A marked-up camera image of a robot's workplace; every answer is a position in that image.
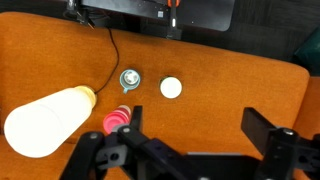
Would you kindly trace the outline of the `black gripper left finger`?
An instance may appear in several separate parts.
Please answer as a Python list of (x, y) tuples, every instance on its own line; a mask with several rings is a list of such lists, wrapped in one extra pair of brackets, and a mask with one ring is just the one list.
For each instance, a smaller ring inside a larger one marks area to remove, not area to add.
[(131, 121), (128, 125), (122, 125), (117, 132), (120, 133), (129, 133), (133, 131), (141, 132), (142, 131), (142, 119), (143, 119), (143, 107), (135, 106), (133, 108)]

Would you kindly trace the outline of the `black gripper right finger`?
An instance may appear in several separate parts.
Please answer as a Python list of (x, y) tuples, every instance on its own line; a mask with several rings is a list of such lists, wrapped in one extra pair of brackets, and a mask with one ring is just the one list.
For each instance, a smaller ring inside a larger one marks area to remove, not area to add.
[(263, 156), (272, 150), (283, 150), (291, 156), (297, 154), (294, 147), (296, 133), (292, 129), (273, 125), (252, 107), (244, 108), (241, 130)]

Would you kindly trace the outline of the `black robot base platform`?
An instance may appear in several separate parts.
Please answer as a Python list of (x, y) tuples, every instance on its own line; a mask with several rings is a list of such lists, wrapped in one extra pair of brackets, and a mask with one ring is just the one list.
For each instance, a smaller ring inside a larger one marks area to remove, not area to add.
[(168, 39), (181, 39), (181, 28), (227, 31), (236, 0), (66, 0), (66, 14), (95, 27), (96, 9), (161, 21)]

